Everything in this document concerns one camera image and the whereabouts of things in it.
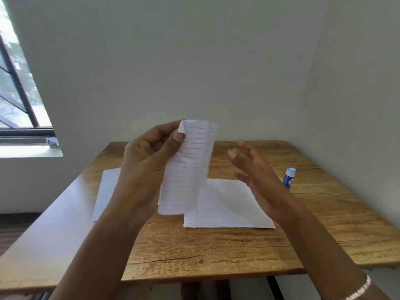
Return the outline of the person's left hand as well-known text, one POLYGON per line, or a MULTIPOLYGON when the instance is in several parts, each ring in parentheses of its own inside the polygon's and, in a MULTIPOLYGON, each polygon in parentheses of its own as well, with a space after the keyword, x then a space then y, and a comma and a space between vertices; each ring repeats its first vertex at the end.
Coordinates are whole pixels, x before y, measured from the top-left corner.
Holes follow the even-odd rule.
POLYGON ((157 207, 164 178, 164 137, 178 129, 181 120, 157 125, 129 142, 124 150, 120 175, 112 201, 129 211, 157 207))

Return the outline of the person's right hand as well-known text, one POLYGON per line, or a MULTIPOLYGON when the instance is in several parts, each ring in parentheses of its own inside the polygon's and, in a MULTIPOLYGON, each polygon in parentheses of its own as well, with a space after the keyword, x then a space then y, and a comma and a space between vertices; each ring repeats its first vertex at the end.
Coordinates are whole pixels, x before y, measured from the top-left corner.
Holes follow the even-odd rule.
POLYGON ((238 148, 228 150, 227 157, 237 172, 252 178, 252 184, 247 186, 263 212, 282 224, 290 214, 294 196, 282 184, 266 159, 245 141, 238 141, 238 148))

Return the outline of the lined paper strip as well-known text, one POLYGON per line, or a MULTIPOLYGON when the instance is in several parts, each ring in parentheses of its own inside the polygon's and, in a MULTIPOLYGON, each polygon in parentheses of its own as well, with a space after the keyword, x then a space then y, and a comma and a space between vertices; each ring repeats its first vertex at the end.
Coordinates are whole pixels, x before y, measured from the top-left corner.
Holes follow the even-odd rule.
POLYGON ((196 207, 207 180, 217 129, 217 123, 206 120, 181 121, 177 132, 184 135, 184 141, 167 162, 158 214, 183 215, 196 207))

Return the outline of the person's right forearm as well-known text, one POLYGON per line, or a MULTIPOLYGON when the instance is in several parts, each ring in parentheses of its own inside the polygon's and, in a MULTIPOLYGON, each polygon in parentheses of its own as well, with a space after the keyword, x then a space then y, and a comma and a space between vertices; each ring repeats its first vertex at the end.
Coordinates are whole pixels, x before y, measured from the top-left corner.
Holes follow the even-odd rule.
POLYGON ((323 300, 390 300, 295 197, 279 225, 323 300))

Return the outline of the person's left forearm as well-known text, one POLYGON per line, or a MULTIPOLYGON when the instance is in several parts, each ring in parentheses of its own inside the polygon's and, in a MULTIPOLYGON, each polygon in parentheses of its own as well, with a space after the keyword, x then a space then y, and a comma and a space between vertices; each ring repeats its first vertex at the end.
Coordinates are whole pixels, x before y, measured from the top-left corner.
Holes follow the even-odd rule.
POLYGON ((123 204, 111 200, 49 300, 113 300, 134 242, 157 201, 123 204))

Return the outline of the lined white paper sheet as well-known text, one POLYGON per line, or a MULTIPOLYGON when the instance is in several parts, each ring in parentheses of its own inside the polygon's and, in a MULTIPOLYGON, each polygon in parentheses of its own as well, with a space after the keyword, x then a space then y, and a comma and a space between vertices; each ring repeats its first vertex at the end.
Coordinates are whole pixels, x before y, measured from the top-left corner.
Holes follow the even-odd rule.
POLYGON ((200 189, 197 206, 185 213, 183 227, 276 228, 244 182, 209 178, 200 189))

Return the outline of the blue glue stick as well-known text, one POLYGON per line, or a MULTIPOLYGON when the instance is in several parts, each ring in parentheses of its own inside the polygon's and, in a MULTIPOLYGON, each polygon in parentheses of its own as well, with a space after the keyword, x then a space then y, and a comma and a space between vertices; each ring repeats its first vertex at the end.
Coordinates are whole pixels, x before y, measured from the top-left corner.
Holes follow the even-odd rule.
POLYGON ((285 173, 285 175, 283 177, 282 183, 287 189, 290 189, 292 181, 293 181, 293 179, 295 177, 295 174, 296 174, 296 169, 295 168, 291 168, 290 167, 290 168, 288 168, 286 170, 286 173, 285 173))

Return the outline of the plain white paper sheet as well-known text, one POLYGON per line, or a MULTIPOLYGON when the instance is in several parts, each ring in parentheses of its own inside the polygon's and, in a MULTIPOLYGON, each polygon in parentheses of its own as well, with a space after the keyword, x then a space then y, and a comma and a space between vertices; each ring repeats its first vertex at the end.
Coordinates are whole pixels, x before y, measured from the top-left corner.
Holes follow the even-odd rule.
POLYGON ((103 171, 93 210, 92 222, 98 221, 103 211, 109 204, 116 187, 120 171, 120 167, 103 171))

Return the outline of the person's right leg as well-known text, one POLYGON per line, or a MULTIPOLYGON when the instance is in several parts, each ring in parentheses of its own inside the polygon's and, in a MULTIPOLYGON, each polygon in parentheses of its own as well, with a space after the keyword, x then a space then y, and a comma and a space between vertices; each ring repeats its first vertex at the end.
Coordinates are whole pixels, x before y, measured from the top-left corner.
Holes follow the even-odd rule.
POLYGON ((216 291, 218 300, 232 300, 230 281, 226 280, 216 280, 216 291))

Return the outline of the person's leg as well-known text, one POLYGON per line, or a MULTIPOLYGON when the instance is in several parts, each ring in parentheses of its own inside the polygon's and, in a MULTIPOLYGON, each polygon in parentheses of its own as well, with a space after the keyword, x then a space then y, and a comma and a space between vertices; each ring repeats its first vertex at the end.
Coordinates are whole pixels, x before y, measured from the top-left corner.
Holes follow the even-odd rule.
POLYGON ((198 300, 201 282, 184 282, 180 284, 181 300, 198 300))
POLYGON ((232 300, 230 281, 226 280, 216 280, 216 291, 218 300, 232 300))

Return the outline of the black metal table leg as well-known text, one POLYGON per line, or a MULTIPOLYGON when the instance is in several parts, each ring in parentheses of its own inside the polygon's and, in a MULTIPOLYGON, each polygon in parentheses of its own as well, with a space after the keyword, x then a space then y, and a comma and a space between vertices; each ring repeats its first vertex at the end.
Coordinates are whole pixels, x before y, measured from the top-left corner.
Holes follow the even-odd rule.
POLYGON ((285 300, 276 278, 274 276, 267 276, 266 279, 273 294, 274 300, 285 300))

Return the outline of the person's left leg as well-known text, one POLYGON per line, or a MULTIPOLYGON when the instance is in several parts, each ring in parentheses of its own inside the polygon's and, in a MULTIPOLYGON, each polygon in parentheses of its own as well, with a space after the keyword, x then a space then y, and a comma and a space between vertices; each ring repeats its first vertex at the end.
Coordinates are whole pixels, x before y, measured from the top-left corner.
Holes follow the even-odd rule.
POLYGON ((180 284, 181 300, 198 300, 201 282, 184 282, 180 284))

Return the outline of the window with dark frame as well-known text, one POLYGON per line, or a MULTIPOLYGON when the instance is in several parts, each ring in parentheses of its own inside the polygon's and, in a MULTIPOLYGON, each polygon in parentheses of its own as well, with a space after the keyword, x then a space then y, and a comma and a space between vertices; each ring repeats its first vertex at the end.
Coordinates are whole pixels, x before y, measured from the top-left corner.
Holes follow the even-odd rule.
POLYGON ((5 0, 0 0, 0 158, 62 157, 5 0))

